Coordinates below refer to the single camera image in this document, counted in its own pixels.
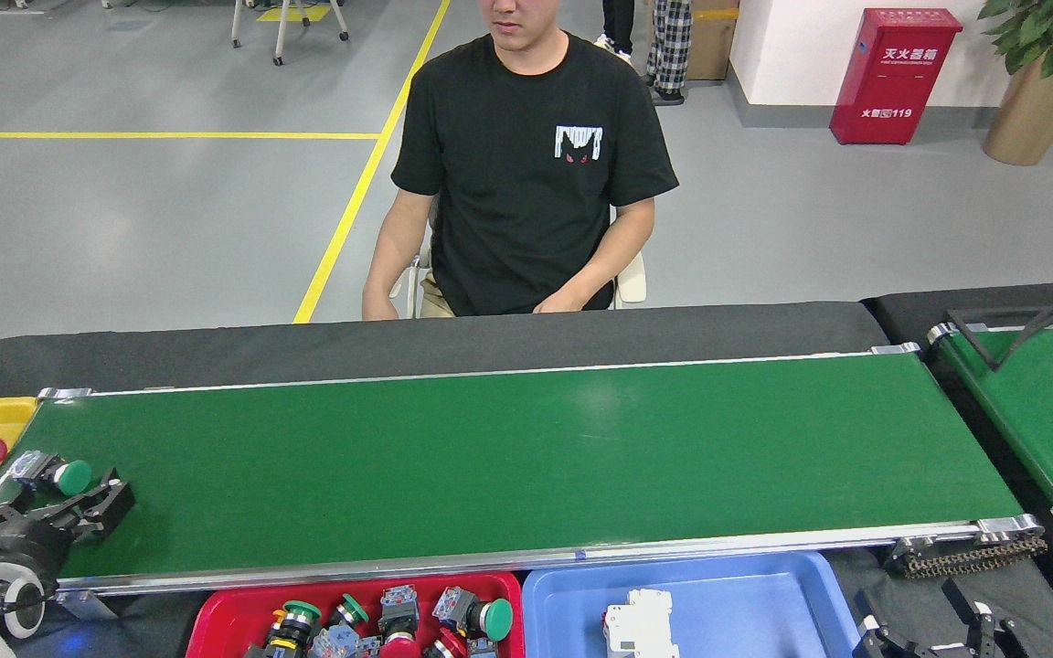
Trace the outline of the person's left hand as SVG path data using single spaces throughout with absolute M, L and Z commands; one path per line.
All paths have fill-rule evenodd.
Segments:
M 536 304 L 532 313 L 571 313 L 584 311 L 590 300 L 598 294 L 601 287 L 580 281 L 569 281 L 563 287 L 552 292 L 539 304 Z

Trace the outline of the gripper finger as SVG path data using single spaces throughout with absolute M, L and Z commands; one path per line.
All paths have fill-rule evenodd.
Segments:
M 1015 618 L 1000 617 L 989 604 L 961 589 L 956 579 L 945 580 L 941 591 L 968 625 L 965 646 L 970 657 L 1027 657 L 1019 636 L 1021 625 Z
M 878 605 L 868 591 L 858 591 L 853 603 L 860 618 L 857 625 L 860 640 L 853 650 L 853 657 L 931 657 L 931 650 L 908 641 L 902 634 L 878 620 Z

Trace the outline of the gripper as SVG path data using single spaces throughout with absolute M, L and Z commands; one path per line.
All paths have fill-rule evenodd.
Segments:
M 17 511 L 0 511 L 1 582 L 33 576 L 42 594 L 54 594 L 72 543 L 105 540 L 134 505 L 130 483 L 110 468 L 95 487 L 41 509 L 40 520 Z

